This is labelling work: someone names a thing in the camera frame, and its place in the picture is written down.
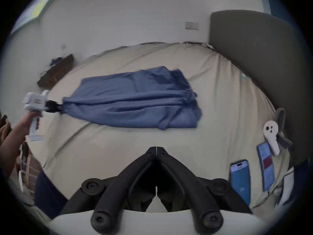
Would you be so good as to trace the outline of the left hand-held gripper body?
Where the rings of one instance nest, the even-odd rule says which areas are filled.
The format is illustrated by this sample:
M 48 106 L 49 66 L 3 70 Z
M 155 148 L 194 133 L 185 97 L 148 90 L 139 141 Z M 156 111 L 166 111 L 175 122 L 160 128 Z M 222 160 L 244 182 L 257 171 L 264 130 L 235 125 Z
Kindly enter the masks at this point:
M 31 112 L 31 111 L 38 111 L 40 112 L 39 117 L 34 117 L 32 123 L 29 128 L 29 135 L 28 140 L 29 142 L 37 142 L 42 141 L 43 136 L 37 134 L 37 130 L 39 127 L 40 118 L 42 112 L 53 112 L 53 101 L 48 100 L 48 95 L 50 90 L 44 90 L 41 94 L 35 92 L 29 92 L 25 97 L 25 106 L 24 109 Z

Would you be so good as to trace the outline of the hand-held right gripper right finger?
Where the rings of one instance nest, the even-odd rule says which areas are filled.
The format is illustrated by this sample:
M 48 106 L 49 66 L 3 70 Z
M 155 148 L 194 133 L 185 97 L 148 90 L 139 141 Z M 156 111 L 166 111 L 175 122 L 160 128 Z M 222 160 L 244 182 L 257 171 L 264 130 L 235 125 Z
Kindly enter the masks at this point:
M 168 212 L 190 209 L 198 233 L 214 234 L 219 231 L 224 224 L 221 210 L 252 214 L 229 181 L 197 177 L 163 147 L 156 150 L 158 198 Z

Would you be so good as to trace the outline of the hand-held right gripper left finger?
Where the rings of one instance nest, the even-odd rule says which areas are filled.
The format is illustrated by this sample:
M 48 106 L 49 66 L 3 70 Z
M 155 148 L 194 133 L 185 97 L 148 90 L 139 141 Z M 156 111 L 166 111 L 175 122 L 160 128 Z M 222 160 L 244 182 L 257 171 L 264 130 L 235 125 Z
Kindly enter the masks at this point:
M 60 215 L 93 210 L 90 224 L 96 232 L 116 232 L 124 209 L 145 212 L 156 196 L 156 155 L 157 148 L 150 147 L 119 175 L 85 180 Z

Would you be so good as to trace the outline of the person's left hand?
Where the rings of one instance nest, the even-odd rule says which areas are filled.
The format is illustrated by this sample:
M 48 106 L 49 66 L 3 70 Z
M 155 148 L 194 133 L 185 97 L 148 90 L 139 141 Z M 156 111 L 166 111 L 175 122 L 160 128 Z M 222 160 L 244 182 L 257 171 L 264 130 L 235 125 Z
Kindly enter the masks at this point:
M 25 136 L 29 135 L 32 121 L 40 116 L 41 113 L 39 111 L 30 111 L 13 128 L 11 128 L 11 124 L 7 120 L 6 124 L 1 127 L 0 155 L 8 156 L 18 153 L 19 147 L 25 140 Z

